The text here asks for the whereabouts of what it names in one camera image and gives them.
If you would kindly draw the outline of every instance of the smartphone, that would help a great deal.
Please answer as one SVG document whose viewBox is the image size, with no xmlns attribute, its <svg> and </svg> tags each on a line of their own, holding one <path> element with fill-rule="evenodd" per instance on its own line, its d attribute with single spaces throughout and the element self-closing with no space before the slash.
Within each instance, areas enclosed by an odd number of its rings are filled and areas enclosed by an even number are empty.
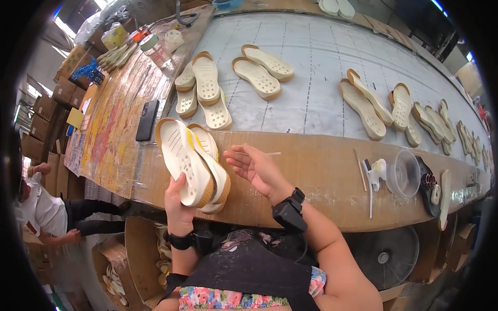
<svg viewBox="0 0 498 311">
<path fill-rule="evenodd" d="M 140 117 L 138 129 L 136 130 L 136 141 L 150 140 L 158 106 L 159 100 L 149 101 L 143 105 L 142 116 Z"/>
</svg>

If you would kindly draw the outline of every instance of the floral shirt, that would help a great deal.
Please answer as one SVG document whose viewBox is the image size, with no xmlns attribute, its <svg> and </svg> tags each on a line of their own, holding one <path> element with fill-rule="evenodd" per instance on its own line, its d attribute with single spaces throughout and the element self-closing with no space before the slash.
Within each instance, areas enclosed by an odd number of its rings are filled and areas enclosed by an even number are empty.
<svg viewBox="0 0 498 311">
<path fill-rule="evenodd" d="M 324 292 L 327 277 L 319 268 L 312 267 L 309 287 L 315 298 Z M 222 291 L 213 288 L 186 286 L 180 289 L 180 310 L 183 309 L 255 309 L 288 306 L 287 298 Z"/>
</svg>

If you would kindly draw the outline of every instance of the black apron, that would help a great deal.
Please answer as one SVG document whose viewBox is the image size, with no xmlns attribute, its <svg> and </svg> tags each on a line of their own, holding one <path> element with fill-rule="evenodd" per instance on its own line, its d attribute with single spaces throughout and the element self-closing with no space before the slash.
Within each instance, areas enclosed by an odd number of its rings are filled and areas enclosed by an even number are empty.
<svg viewBox="0 0 498 311">
<path fill-rule="evenodd" d="M 311 266 L 280 257 L 268 245 L 249 230 L 230 233 L 190 276 L 168 275 L 161 300 L 178 286 L 196 286 L 287 298 L 293 311 L 319 311 L 309 294 Z"/>
</svg>

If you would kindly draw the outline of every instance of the man in white shirt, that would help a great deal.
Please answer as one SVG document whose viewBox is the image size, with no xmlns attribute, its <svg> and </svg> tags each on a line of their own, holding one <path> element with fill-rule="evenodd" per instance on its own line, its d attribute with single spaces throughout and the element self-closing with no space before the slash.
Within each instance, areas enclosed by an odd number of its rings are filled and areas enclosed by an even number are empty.
<svg viewBox="0 0 498 311">
<path fill-rule="evenodd" d="M 129 208 L 129 202 L 117 207 L 98 200 L 55 198 L 40 184 L 42 176 L 50 170 L 47 163 L 29 167 L 21 186 L 20 209 L 24 222 L 43 244 L 74 244 L 79 243 L 82 236 L 124 231 L 124 221 L 84 219 L 95 212 L 122 215 Z"/>
</svg>

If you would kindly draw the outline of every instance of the black pants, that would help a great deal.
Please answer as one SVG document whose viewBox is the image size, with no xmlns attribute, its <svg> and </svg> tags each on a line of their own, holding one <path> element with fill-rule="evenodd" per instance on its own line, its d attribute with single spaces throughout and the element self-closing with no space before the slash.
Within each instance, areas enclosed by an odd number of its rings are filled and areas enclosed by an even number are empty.
<svg viewBox="0 0 498 311">
<path fill-rule="evenodd" d="M 68 232 L 71 229 L 78 229 L 81 236 L 124 232 L 124 221 L 84 220 L 96 212 L 121 215 L 122 211 L 112 203 L 99 200 L 64 200 L 64 205 Z"/>
</svg>

